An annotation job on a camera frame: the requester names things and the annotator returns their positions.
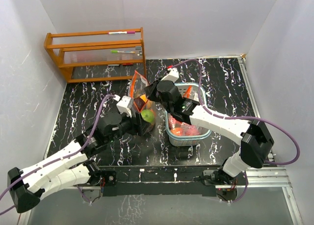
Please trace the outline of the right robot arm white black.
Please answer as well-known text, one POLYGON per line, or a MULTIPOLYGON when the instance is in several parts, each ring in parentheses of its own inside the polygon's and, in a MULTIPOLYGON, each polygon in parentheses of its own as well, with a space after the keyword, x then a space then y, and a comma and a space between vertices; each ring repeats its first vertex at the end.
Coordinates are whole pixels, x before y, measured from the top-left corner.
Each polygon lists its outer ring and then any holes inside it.
POLYGON ((157 80, 145 87, 150 101, 160 103, 177 121, 202 127, 239 145, 240 149, 226 159, 218 170, 201 179, 212 184, 230 184, 248 168, 263 167, 274 140, 264 122, 257 118, 236 119, 211 112, 205 104, 182 97, 172 81, 157 80))

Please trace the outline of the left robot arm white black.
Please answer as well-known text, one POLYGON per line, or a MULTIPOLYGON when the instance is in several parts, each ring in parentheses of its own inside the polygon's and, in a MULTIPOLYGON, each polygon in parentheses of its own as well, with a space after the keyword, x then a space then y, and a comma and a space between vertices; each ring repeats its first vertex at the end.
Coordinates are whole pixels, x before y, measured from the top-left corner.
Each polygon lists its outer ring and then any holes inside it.
POLYGON ((97 117, 94 125, 66 147, 28 168, 8 172, 8 188, 18 213, 24 213, 47 196, 71 186, 90 184, 114 186, 116 172, 101 170, 92 157, 124 134, 142 136, 155 124, 151 110, 126 113, 109 112, 97 117))

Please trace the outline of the green apple toy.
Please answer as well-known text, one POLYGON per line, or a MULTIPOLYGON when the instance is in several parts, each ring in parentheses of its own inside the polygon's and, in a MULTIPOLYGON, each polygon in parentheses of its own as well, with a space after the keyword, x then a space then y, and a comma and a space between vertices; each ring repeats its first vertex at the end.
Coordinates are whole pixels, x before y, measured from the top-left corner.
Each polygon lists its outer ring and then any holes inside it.
POLYGON ((150 109, 143 110, 141 112, 141 117, 143 118, 144 121, 149 122, 151 124, 153 124, 155 121, 154 112, 150 109))

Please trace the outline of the yellow lemon toy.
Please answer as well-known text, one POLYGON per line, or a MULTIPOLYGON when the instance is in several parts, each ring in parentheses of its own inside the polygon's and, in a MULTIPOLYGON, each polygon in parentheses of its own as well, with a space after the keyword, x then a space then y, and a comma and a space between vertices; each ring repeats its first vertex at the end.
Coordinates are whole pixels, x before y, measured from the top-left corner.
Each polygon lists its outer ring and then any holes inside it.
POLYGON ((144 102, 147 102, 147 101, 148 101, 148 98, 146 97, 145 94, 141 95, 140 98, 141 98, 144 102))

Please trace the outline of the green marker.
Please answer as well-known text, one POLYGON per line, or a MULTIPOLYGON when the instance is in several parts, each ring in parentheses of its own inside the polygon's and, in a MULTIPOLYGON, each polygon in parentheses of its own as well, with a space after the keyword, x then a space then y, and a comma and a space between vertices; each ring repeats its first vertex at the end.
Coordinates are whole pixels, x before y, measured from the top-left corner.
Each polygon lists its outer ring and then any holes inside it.
POLYGON ((117 54, 117 53, 124 53, 124 54, 135 54, 135 51, 120 51, 120 50, 110 50, 111 53, 117 54))

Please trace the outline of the pink white marker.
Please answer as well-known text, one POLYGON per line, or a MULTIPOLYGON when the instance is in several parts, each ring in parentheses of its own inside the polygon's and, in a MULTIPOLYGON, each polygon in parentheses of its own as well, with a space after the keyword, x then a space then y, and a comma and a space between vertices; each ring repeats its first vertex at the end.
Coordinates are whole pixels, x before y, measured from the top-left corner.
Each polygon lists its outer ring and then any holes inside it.
POLYGON ((115 31, 115 32, 108 32, 108 35, 115 35, 115 34, 135 34, 135 31, 115 31))

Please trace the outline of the light blue plastic basket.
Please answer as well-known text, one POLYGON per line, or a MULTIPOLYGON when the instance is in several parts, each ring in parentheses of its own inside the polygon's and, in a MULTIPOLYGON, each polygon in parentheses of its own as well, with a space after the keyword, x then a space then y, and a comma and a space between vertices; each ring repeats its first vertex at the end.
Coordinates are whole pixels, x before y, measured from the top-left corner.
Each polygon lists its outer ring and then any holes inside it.
MULTIPOLYGON (((184 87, 186 85, 192 85, 193 90, 196 91, 198 94, 198 86, 199 85, 197 83, 175 83, 175 85, 176 85, 176 87, 181 86, 181 85, 183 85, 184 87)), ((174 136, 170 133, 170 130, 168 129, 168 122, 167 122, 167 120, 168 120, 167 114, 168 113, 166 111, 164 111, 164 114, 165 114, 166 133, 168 134, 170 143, 173 146, 182 147, 182 146, 197 145, 200 143, 201 140, 206 139, 211 134, 211 130, 208 130, 204 127, 201 127, 201 134, 198 136, 191 136, 191 137, 174 136)))

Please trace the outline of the wooden shelf rack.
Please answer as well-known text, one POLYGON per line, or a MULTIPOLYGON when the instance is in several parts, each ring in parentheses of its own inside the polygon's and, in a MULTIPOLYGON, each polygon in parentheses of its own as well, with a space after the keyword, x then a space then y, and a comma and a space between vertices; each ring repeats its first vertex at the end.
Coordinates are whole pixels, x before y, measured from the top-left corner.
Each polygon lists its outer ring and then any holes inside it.
POLYGON ((143 28, 47 33, 44 48, 67 83, 116 81, 132 78, 132 75, 124 75, 75 79, 73 73, 77 67, 141 63, 143 65, 143 76, 147 75, 143 28), (115 31, 135 31, 136 33, 108 35, 108 32, 115 31), (143 54, 141 56, 124 53, 114 54, 110 51, 135 51, 136 46, 142 47, 143 54))

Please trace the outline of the orange persimmon toy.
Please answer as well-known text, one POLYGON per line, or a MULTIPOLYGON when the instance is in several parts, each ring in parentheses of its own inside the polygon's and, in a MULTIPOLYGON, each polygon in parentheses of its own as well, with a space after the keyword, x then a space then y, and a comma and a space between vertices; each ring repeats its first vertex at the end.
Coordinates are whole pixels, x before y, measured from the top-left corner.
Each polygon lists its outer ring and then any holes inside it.
POLYGON ((154 128, 154 125, 155 125, 154 121, 151 123, 145 123, 144 133, 148 133, 148 132, 152 131, 154 128))

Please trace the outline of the clear zip bag orange zipper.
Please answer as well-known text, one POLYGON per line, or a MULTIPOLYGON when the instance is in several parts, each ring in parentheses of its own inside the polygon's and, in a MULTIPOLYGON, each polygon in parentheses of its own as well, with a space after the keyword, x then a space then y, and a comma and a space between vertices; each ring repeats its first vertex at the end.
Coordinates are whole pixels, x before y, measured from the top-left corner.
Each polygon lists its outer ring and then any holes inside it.
POLYGON ((155 125, 155 103, 148 99, 145 92, 148 86, 147 79, 135 71, 129 87, 129 97, 133 100, 131 113, 140 136, 150 132, 155 125))

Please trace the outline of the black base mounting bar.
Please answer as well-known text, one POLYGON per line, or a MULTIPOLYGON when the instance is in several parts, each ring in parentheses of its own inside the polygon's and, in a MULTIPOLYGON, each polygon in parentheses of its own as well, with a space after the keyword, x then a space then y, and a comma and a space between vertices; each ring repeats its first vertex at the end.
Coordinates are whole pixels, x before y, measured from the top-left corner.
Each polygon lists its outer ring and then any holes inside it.
POLYGON ((243 180, 232 178, 218 167, 206 166, 155 166, 155 167, 101 167, 91 182, 80 183, 86 196, 97 190, 99 197, 127 195, 202 195, 215 197, 217 192, 232 191, 243 180))

